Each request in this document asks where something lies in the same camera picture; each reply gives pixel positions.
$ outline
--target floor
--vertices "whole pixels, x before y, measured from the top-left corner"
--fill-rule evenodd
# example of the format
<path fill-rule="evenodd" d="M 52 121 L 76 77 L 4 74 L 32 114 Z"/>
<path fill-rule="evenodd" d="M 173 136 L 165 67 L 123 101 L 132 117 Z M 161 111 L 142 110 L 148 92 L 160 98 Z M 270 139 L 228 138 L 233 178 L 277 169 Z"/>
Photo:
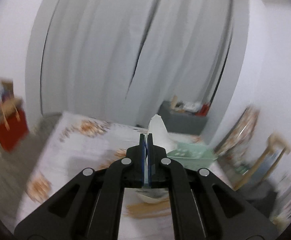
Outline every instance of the floor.
<path fill-rule="evenodd" d="M 28 134 L 12 153 L 3 153 L 0 158 L 0 219 L 9 230 L 14 229 L 28 177 L 59 118 L 60 114 L 44 117 L 35 135 Z"/>

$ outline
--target clutter on table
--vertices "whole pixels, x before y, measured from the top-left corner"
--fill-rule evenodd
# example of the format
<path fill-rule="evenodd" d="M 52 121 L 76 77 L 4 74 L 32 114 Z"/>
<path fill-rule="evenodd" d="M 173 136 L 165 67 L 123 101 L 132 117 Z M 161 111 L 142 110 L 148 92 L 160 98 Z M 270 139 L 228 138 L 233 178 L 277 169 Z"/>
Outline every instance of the clutter on table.
<path fill-rule="evenodd" d="M 168 132 L 200 135 L 203 131 L 208 116 L 196 115 L 183 109 L 182 103 L 178 103 L 174 110 L 170 102 L 164 101 L 158 111 Z"/>
<path fill-rule="evenodd" d="M 170 109 L 178 113 L 188 113 L 196 116 L 207 116 L 207 113 L 210 109 L 210 103 L 202 103 L 200 101 L 178 101 L 178 97 L 174 95 L 170 102 Z"/>

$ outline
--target curtain fold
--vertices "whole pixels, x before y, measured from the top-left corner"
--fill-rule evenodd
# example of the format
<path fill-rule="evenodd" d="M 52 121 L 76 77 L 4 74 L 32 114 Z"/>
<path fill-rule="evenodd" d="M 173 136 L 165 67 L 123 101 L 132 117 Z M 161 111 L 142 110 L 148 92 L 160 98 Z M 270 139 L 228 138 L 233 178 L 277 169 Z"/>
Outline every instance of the curtain fold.
<path fill-rule="evenodd" d="M 200 100 L 229 13 L 230 0 L 60 0 L 44 48 L 43 114 L 147 126 L 174 94 Z"/>

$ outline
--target white wall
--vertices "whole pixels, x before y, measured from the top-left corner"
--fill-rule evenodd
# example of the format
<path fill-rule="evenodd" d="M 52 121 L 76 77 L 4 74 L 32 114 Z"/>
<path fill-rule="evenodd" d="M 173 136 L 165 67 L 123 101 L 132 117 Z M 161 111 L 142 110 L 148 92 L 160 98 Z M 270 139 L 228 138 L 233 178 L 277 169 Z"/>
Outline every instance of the white wall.
<path fill-rule="evenodd" d="M 41 2 L 0 0 L 0 77 L 12 78 L 15 94 L 24 100 L 28 43 Z"/>
<path fill-rule="evenodd" d="M 227 135 L 252 101 L 268 43 L 265 14 L 261 0 L 234 0 L 228 59 L 202 133 L 210 147 Z"/>
<path fill-rule="evenodd" d="M 265 149 L 266 139 L 279 132 L 291 144 L 291 0 L 262 0 L 266 8 L 269 46 L 266 51 L 253 103 L 261 109 L 249 159 Z M 291 174 L 291 153 L 272 174 L 279 181 Z"/>
<path fill-rule="evenodd" d="M 25 87 L 27 122 L 34 127 L 41 119 L 41 64 L 46 34 L 59 0 L 42 0 L 33 23 L 26 59 Z"/>

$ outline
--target white tissue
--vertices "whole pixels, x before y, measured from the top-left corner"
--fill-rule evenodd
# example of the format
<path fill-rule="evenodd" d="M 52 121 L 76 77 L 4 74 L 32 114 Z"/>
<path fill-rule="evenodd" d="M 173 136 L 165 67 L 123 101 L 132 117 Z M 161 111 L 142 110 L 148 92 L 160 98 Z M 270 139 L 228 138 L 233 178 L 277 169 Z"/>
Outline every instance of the white tissue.
<path fill-rule="evenodd" d="M 152 133 L 153 145 L 165 148 L 166 153 L 176 149 L 176 143 L 169 138 L 164 122 L 159 115 L 151 118 L 148 133 Z"/>

